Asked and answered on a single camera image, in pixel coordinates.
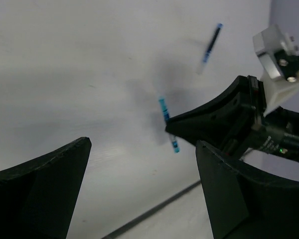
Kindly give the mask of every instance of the metal screw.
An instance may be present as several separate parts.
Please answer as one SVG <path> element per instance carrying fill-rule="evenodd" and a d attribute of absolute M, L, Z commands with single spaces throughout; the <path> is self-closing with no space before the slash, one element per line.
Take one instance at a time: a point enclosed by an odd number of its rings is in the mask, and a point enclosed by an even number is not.
<path fill-rule="evenodd" d="M 287 152 L 288 152 L 288 150 L 287 150 L 286 148 L 282 148 L 282 149 L 280 149 L 280 153 L 285 154 L 285 153 L 287 153 Z"/>
<path fill-rule="evenodd" d="M 293 127 L 293 125 L 292 125 L 290 122 L 288 122 L 288 123 L 287 123 L 287 126 L 286 126 L 286 129 L 289 129 L 289 130 L 290 130 L 290 129 L 292 129 L 292 127 Z"/>
<path fill-rule="evenodd" d="M 288 61 L 286 61 L 285 59 L 280 59 L 279 60 L 279 65 L 281 65 L 281 66 L 287 66 L 288 65 Z"/>
<path fill-rule="evenodd" d="M 295 77 L 290 76 L 290 77 L 287 78 L 287 81 L 293 83 L 293 82 L 296 82 L 297 79 Z"/>

